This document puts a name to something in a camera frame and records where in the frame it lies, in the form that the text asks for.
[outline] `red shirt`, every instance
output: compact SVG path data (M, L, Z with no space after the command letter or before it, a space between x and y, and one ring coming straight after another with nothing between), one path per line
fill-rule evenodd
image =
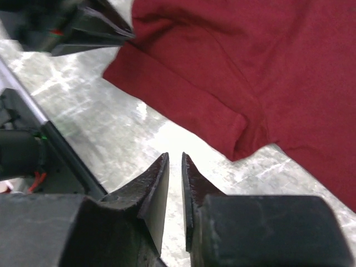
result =
M356 211L354 0L135 0L104 78L230 160L269 143Z

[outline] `concrete floor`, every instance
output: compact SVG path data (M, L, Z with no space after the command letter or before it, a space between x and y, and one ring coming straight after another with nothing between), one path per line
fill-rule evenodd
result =
M112 0L129 18L131 0ZM22 53L1 29L0 55L108 191L169 152L171 176L162 258L189 266L185 252L181 153L227 194L312 194L334 209L356 255L356 214L274 145L230 162L201 139L101 78L117 49L50 58Z

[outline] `cable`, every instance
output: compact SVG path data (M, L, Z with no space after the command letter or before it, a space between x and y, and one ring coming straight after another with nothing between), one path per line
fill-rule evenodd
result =
M34 182L32 186L28 189L28 193L31 194L33 191L45 180L47 173L39 174L38 171L34 172Z

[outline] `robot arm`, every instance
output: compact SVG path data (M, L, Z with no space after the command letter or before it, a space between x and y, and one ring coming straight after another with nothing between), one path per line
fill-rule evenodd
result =
M1 0L0 20L24 51L52 56L122 46L135 36L107 0Z

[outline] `marble-patterned floor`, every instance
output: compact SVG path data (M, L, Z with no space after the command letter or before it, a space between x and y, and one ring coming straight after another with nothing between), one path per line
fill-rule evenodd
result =
M111 1L130 20L131 0ZM171 175L162 258L189 266L185 252L181 153L227 194L313 194L334 209L356 255L356 214L274 145L230 162L201 139L101 78L117 49L50 58L23 53L1 28L0 56L108 191L143 172L162 152ZM4 81L3 86L11 86Z

